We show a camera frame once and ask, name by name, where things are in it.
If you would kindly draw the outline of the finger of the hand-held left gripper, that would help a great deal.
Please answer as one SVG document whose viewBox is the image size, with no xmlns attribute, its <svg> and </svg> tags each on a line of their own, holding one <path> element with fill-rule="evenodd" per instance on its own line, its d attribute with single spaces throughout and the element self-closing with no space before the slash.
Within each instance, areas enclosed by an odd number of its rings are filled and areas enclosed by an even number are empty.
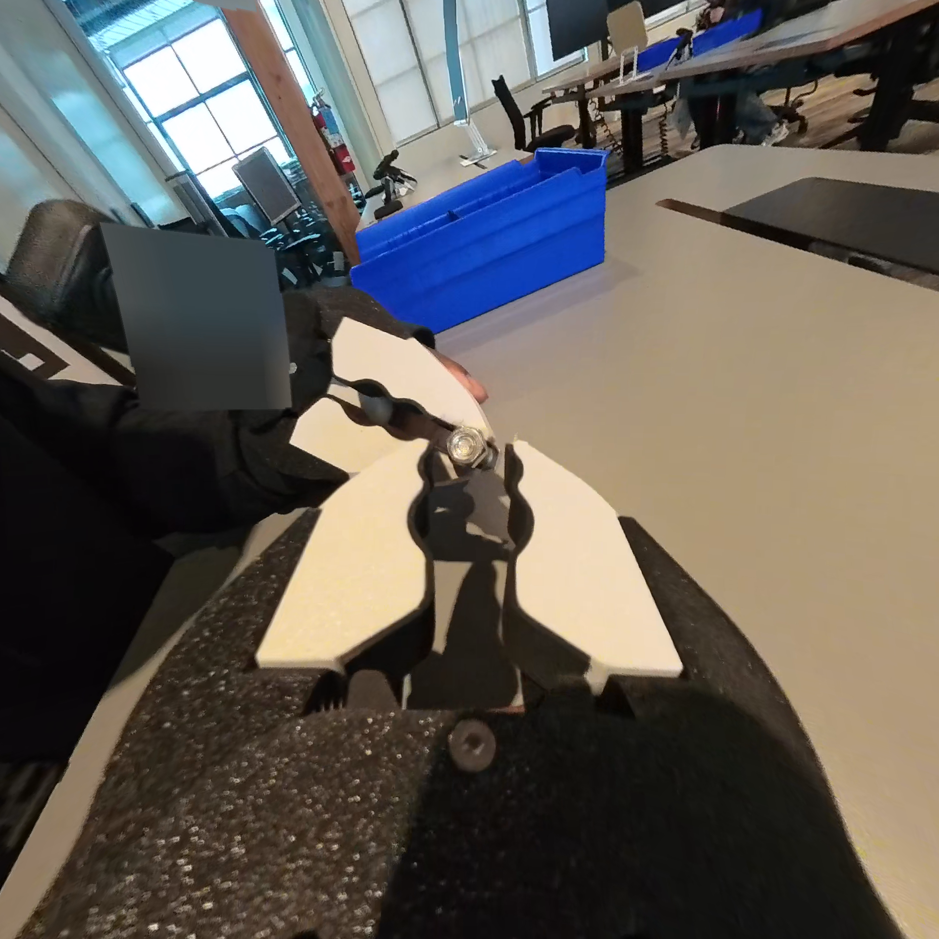
<svg viewBox="0 0 939 939">
<path fill-rule="evenodd" d="M 449 374 L 417 339 L 401 339 L 343 319 L 331 340 L 335 380 L 365 397 L 391 403 L 388 429 L 403 438 L 442 441 L 453 429 L 472 426 L 495 442 L 479 382 L 470 390 Z"/>
<path fill-rule="evenodd" d="M 289 444 L 347 475 L 356 475 L 403 443 L 375 425 L 356 403 L 333 393 L 319 398 L 296 421 Z"/>
</svg>

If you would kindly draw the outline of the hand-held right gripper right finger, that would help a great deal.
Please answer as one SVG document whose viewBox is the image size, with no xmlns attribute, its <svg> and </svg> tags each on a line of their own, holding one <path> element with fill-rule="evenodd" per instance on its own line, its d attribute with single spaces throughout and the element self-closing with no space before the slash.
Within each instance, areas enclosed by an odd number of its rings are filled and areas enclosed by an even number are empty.
<svg viewBox="0 0 939 939">
<path fill-rule="evenodd" d="M 504 454 L 512 553 L 502 642 L 545 690 L 677 679 L 684 664 L 620 518 L 592 487 L 518 440 Z"/>
</svg>

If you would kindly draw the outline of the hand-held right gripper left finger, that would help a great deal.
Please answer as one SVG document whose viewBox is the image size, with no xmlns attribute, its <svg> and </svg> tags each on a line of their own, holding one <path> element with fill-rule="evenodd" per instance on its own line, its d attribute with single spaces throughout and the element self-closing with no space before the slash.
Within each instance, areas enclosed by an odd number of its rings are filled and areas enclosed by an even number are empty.
<svg viewBox="0 0 939 939">
<path fill-rule="evenodd" d="M 403 679 L 435 634 L 428 445 L 401 445 L 321 506 L 256 653 L 262 670 Z"/>
</svg>

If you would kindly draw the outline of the metal hex nut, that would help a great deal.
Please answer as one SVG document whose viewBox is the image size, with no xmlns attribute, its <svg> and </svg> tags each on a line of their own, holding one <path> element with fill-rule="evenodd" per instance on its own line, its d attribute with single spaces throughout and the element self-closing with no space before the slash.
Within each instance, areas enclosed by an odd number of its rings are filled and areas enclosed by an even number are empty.
<svg viewBox="0 0 939 939">
<path fill-rule="evenodd" d="M 453 429 L 446 440 L 445 452 L 453 466 L 462 470 L 491 470 L 499 456 L 483 431 L 471 426 Z"/>
</svg>

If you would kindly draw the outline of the person's left hand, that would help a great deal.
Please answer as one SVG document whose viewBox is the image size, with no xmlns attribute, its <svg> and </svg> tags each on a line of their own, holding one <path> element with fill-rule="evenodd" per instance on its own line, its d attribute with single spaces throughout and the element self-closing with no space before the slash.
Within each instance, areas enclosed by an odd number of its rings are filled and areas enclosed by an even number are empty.
<svg viewBox="0 0 939 939">
<path fill-rule="evenodd" d="M 429 340 L 427 340 L 426 337 L 418 336 L 416 338 L 419 344 L 422 345 L 422 347 L 424 347 L 427 351 L 431 352 L 449 374 L 453 375 L 458 382 L 474 393 L 472 388 L 475 387 L 475 379 L 466 369 L 463 368 L 460 363 L 437 350 L 435 346 L 431 344 Z"/>
</svg>

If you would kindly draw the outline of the large blue plastic bin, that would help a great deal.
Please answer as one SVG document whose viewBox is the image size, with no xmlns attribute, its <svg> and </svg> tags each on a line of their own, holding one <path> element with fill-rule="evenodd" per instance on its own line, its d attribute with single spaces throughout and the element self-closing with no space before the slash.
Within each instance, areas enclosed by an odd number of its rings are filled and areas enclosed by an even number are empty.
<svg viewBox="0 0 939 939">
<path fill-rule="evenodd" d="M 605 255 L 607 153 L 541 148 L 357 235 L 351 285 L 440 334 Z"/>
</svg>

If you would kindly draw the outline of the grey screen monitor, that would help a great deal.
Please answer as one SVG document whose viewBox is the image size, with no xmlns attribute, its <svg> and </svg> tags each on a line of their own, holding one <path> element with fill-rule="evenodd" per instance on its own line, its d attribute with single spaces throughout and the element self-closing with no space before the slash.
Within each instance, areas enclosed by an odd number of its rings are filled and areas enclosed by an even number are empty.
<svg viewBox="0 0 939 939">
<path fill-rule="evenodd" d="M 302 208 L 295 188 L 266 147 L 255 149 L 232 169 L 271 226 Z"/>
</svg>

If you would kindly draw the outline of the red fire extinguisher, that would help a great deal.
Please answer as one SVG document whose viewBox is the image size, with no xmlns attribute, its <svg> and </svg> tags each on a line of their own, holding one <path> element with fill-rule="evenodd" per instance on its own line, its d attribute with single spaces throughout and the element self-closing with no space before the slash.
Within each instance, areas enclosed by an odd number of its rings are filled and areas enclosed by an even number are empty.
<svg viewBox="0 0 939 939">
<path fill-rule="evenodd" d="M 310 112 L 338 175 L 342 178 L 353 175 L 356 171 L 355 163 L 346 146 L 335 113 L 321 94 L 313 97 Z"/>
</svg>

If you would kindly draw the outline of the person's black jacket torso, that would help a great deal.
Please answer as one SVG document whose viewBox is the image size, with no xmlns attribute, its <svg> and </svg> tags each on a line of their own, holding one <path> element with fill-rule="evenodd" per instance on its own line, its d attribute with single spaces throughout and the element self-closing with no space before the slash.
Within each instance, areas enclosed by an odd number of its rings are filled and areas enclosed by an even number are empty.
<svg viewBox="0 0 939 939">
<path fill-rule="evenodd" d="M 172 566 L 109 385 L 2 358 L 2 761 L 73 751 Z"/>
</svg>

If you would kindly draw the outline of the black mesh office chair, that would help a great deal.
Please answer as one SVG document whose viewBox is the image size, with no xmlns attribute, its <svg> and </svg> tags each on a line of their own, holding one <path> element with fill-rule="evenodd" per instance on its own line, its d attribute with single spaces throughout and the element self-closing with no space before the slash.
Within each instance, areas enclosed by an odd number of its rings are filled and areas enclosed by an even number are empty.
<svg viewBox="0 0 939 939">
<path fill-rule="evenodd" d="M 127 354 L 101 232 L 113 222 L 69 199 L 34 205 L 1 275 L 2 296 L 60 338 Z"/>
</svg>

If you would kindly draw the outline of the large black monitor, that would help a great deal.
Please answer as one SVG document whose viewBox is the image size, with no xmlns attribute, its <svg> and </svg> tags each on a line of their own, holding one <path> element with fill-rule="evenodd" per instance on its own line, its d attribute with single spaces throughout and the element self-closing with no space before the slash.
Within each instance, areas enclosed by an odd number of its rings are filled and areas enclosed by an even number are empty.
<svg viewBox="0 0 939 939">
<path fill-rule="evenodd" d="M 555 61 L 607 39 L 606 1 L 546 1 L 546 15 Z"/>
</svg>

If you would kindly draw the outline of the small blue storage bin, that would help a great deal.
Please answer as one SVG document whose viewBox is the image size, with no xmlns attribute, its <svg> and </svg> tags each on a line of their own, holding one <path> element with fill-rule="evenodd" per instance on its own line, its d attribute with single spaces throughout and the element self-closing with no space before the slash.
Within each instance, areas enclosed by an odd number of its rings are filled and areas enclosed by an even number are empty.
<svg viewBox="0 0 939 939">
<path fill-rule="evenodd" d="M 762 26 L 763 8 L 757 6 L 745 12 L 725 16 L 715 25 L 698 30 L 690 42 L 690 56 L 700 57 L 737 41 L 756 35 Z"/>
<path fill-rule="evenodd" d="M 649 45 L 638 53 L 638 72 L 641 74 L 663 67 L 674 57 L 679 47 L 682 46 L 683 43 L 686 43 L 693 35 L 693 31 L 680 30 L 675 35 Z"/>
</svg>

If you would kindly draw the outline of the beige chair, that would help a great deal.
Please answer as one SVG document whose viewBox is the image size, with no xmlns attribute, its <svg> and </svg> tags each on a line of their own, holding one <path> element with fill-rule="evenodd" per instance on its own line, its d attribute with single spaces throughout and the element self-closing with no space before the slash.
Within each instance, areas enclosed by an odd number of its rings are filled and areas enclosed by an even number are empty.
<svg viewBox="0 0 939 939">
<path fill-rule="evenodd" d="M 649 45 L 646 17 L 640 1 L 609 1 L 606 30 L 617 55 L 643 52 Z"/>
</svg>

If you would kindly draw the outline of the long wooden desk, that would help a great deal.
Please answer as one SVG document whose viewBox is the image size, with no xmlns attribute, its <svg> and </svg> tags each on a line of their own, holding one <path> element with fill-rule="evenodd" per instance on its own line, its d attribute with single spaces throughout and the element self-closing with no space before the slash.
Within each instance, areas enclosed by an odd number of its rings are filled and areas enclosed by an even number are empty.
<svg viewBox="0 0 939 939">
<path fill-rule="evenodd" d="M 573 102 L 590 129 L 588 102 L 603 112 L 645 112 L 684 91 L 700 100 L 699 147 L 730 144 L 737 133 L 739 98 L 803 88 L 815 81 L 866 75 L 875 80 L 865 119 L 827 146 L 855 139 L 863 151 L 884 151 L 909 122 L 937 124 L 937 101 L 917 88 L 937 81 L 936 1 L 831 2 L 757 35 L 662 65 L 619 82 L 619 61 L 609 58 L 543 89 L 552 102 Z"/>
</svg>

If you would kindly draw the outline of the wooden support post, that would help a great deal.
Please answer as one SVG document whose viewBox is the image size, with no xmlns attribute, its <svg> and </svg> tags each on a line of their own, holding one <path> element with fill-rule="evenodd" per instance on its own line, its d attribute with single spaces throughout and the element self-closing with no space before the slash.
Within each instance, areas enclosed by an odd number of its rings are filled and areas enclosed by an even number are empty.
<svg viewBox="0 0 939 939">
<path fill-rule="evenodd" d="M 268 18 L 257 5 L 221 6 L 220 11 L 288 137 L 310 187 L 352 266 L 359 264 L 359 214 Z"/>
</svg>

